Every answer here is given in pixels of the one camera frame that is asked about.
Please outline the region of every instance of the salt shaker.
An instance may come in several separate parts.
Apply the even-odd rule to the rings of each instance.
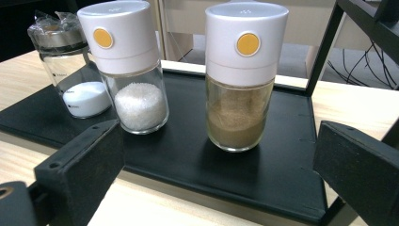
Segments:
[[[121,127],[139,135],[161,128],[169,110],[150,4],[105,2],[77,15]]]
[[[96,116],[111,106],[75,15],[68,14],[61,22],[48,15],[39,18],[28,28],[28,35],[62,103],[73,117]]]

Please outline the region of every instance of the white salt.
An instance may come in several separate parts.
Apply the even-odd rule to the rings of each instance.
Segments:
[[[62,95],[65,105],[77,118],[98,115],[111,106],[106,89],[101,82],[80,83]]]
[[[167,114],[162,91],[153,84],[131,83],[115,96],[121,122],[134,131],[159,125]]]

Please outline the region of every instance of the black cable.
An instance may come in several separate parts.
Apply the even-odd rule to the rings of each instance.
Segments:
[[[383,50],[381,50],[381,55],[382,55],[382,65],[383,65],[383,67],[384,67],[384,73],[387,73],[387,74],[388,74],[388,77],[391,79],[392,83],[396,86],[397,84],[396,84],[396,82],[393,80],[393,78],[392,78],[392,76],[391,76],[391,73],[390,73],[390,71],[388,70],[387,65],[385,64],[385,61],[384,61],[384,51],[383,51]]]
[[[388,83],[386,83],[386,82],[384,82],[384,81],[382,81],[382,79],[380,79],[376,74],[375,74],[375,72],[373,71],[373,69],[372,69],[372,67],[370,66],[370,61],[369,61],[369,58],[368,58],[368,52],[367,52],[367,56],[366,56],[366,66],[365,67],[368,67],[369,68],[369,70],[370,70],[370,72],[372,73],[372,75],[378,80],[378,81],[380,81],[382,84],[384,84],[385,86],[387,86],[387,87],[389,87],[389,88],[391,88],[392,89],[392,87],[388,84]]]
[[[375,43],[374,43],[373,41],[372,41],[372,46],[373,46],[373,48],[375,49],[376,54],[378,55],[379,59],[380,59],[381,62],[382,62],[382,65],[383,65],[382,67],[383,67],[385,79],[387,80],[387,82],[388,82],[390,88],[393,89],[392,84],[391,84],[391,82],[390,82],[390,79],[388,78],[387,73],[386,73],[386,71],[385,71],[386,66],[385,66],[384,59],[383,59],[382,56],[379,54],[378,50],[377,50],[376,47],[375,47]]]
[[[370,46],[370,48],[369,48],[369,49],[364,53],[364,55],[358,60],[358,62],[355,64],[355,66],[353,66],[352,70],[350,71],[350,73],[349,73],[349,75],[348,75],[348,80],[349,80],[350,77],[353,77],[354,80],[356,80],[357,82],[361,83],[361,84],[364,85],[365,87],[369,87],[369,86],[368,86],[367,84],[361,82],[360,80],[358,80],[358,79],[352,74],[352,72],[353,72],[353,71],[355,70],[355,68],[359,65],[359,63],[365,58],[366,53],[367,53],[368,51],[370,51],[371,48],[372,48],[372,47]]]
[[[347,77],[346,77],[345,75],[343,75],[342,73],[338,72],[338,70],[335,69],[334,65],[332,65],[331,61],[328,61],[327,64],[328,64],[328,66],[329,66],[336,74],[338,74],[338,75],[342,78],[343,81],[346,82],[346,84],[355,85],[355,86],[361,86],[360,83],[358,83],[358,82],[356,82],[356,81],[353,81],[353,80],[350,79],[350,78],[347,79]]]
[[[370,87],[369,85],[367,85],[367,84],[361,82],[360,80],[358,80],[358,78],[356,78],[356,77],[352,74],[352,72],[353,72],[353,71],[355,70],[355,68],[359,65],[359,63],[365,58],[365,56],[366,56],[366,54],[364,54],[364,55],[358,60],[358,62],[355,64],[355,66],[354,66],[354,67],[352,68],[352,70],[349,72],[349,71],[346,69],[345,51],[344,51],[344,49],[343,49],[343,67],[344,67],[344,69],[346,70],[346,72],[348,73],[348,76],[346,77],[346,80],[345,80],[345,81],[346,81],[346,84],[348,84],[349,80],[350,80],[351,77],[352,77],[353,80],[355,80],[355,82],[357,83],[358,86],[363,85],[363,86],[365,86],[365,87]]]

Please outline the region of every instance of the spice dispenser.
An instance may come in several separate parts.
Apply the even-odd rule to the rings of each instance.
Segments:
[[[206,123],[209,139],[228,152],[263,136],[288,9],[231,1],[206,13]]]
[[[150,4],[104,2],[77,15],[121,127],[132,134],[161,128],[169,110]]]
[[[61,101],[75,118],[106,111],[111,101],[76,15],[57,12],[60,20],[42,12],[27,33],[40,54]]]

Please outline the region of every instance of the orange button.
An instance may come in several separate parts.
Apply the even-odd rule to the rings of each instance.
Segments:
[[[109,48],[112,46],[112,36],[104,29],[96,29],[93,33],[93,37],[97,41],[97,44],[103,48]]]
[[[258,51],[259,45],[260,42],[256,35],[246,33],[238,39],[237,50],[244,56],[251,56]]]

